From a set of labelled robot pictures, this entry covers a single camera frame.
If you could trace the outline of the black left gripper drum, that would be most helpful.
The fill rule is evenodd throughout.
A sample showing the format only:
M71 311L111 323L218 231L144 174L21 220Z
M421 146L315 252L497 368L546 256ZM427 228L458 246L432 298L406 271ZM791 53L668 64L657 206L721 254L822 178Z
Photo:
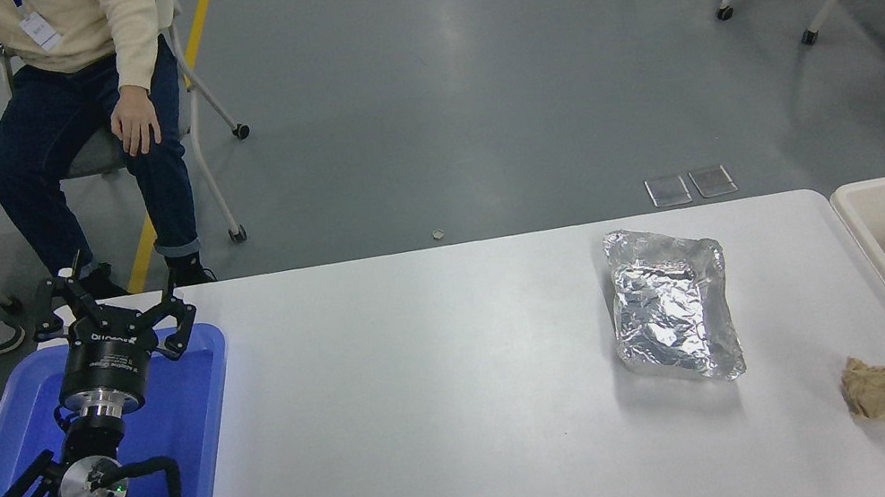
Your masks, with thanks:
M97 389L138 396L147 391L152 336L149 329L135 335L126 322L108 319L107 332L90 319L80 319L67 330L69 355L59 402L78 406Z

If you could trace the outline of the person's left hand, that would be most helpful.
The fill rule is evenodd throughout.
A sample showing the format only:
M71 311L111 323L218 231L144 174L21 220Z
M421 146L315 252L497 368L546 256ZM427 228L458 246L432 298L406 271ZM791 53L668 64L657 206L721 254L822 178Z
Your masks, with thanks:
M164 139L150 93L134 84L123 85L118 90L119 99L110 116L112 133L130 157L148 154Z

